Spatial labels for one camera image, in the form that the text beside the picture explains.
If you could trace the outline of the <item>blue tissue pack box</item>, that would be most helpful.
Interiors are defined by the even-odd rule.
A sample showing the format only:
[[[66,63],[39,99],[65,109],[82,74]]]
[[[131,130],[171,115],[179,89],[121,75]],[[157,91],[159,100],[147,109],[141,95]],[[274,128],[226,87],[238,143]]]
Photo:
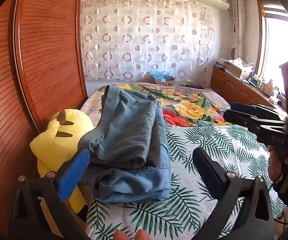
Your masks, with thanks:
[[[158,70],[153,70],[151,72],[152,82],[157,85],[162,86],[173,86],[175,78],[169,73],[159,72]]]

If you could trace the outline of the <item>wooden wardrobe doors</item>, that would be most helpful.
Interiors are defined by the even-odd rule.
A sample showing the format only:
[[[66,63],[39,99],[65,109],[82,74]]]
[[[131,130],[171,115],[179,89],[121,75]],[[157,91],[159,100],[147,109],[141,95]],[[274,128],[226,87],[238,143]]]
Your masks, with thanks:
[[[8,239],[18,177],[38,176],[30,142],[87,96],[80,8],[81,0],[0,0],[0,239]]]

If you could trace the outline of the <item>folded blue denim jeans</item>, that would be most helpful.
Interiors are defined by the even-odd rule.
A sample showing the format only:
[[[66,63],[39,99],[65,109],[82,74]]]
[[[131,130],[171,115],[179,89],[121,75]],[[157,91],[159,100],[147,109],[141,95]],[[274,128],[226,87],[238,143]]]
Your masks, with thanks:
[[[104,203],[155,202],[168,199],[171,192],[171,165],[169,146],[161,105],[157,104],[155,123],[158,127],[157,165],[119,169],[90,164],[81,182]]]

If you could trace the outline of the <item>yellow plush toy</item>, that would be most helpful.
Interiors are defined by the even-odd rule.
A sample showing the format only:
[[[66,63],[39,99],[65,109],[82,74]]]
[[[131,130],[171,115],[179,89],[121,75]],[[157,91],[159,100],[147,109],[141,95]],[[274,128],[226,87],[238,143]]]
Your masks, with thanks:
[[[58,171],[77,152],[81,137],[94,128],[90,117],[80,110],[65,109],[54,114],[46,131],[30,142],[39,175]]]

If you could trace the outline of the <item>grey-blue pants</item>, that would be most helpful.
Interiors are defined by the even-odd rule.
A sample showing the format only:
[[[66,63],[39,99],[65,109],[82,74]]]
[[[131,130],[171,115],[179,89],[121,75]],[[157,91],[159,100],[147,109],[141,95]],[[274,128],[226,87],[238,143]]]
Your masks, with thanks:
[[[102,96],[99,123],[81,137],[91,162],[122,169],[158,167],[160,131],[158,103],[151,94],[108,85]]]

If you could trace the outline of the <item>palm leaf print blanket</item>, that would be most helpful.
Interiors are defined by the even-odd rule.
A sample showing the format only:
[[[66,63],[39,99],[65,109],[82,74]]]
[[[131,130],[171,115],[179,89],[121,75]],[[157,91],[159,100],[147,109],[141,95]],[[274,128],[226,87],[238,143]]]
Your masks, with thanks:
[[[86,227],[91,239],[112,239],[116,230],[133,238],[140,229],[151,239],[191,239],[216,206],[193,164],[197,147],[202,147],[225,171],[247,179],[259,175],[271,185],[269,152],[244,127],[168,126],[166,137],[172,172],[170,197],[143,204],[103,204],[91,197]]]

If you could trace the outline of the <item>white circle-pattern curtain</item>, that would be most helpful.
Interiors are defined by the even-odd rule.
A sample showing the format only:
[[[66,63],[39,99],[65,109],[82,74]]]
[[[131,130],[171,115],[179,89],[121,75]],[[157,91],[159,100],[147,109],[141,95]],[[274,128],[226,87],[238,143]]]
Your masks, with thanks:
[[[86,0],[81,42],[87,80],[144,81],[154,72],[203,84],[215,32],[191,1]]]

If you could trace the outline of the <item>wooden sideboard cabinet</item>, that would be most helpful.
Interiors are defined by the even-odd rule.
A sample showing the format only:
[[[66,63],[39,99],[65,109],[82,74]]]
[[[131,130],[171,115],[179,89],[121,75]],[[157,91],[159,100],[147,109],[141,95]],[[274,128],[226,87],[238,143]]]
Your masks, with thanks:
[[[211,89],[223,97],[228,103],[238,102],[246,105],[266,105],[278,111],[285,112],[280,105],[274,105],[269,101],[269,97],[257,88],[242,83],[228,73],[213,68],[211,76]]]

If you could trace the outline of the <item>cardboard box on cabinet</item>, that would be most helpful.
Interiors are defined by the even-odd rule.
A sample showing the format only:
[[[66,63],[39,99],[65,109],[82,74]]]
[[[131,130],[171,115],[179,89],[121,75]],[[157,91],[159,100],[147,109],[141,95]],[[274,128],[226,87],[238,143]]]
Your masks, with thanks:
[[[247,80],[252,72],[253,66],[244,62],[240,57],[234,60],[228,60],[227,70],[237,78]]]

